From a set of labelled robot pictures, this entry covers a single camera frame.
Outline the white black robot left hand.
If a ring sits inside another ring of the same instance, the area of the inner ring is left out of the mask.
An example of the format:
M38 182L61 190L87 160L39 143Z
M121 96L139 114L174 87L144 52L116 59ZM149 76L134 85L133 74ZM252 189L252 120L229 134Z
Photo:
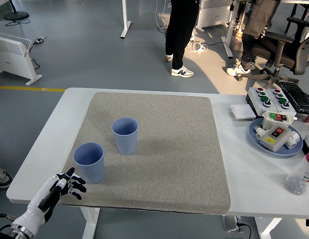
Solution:
M30 201L26 212L13 221L8 235L15 239L32 239L39 227L48 222L61 196L70 194L81 200L80 193L87 191L86 182L74 172L72 167L50 177Z

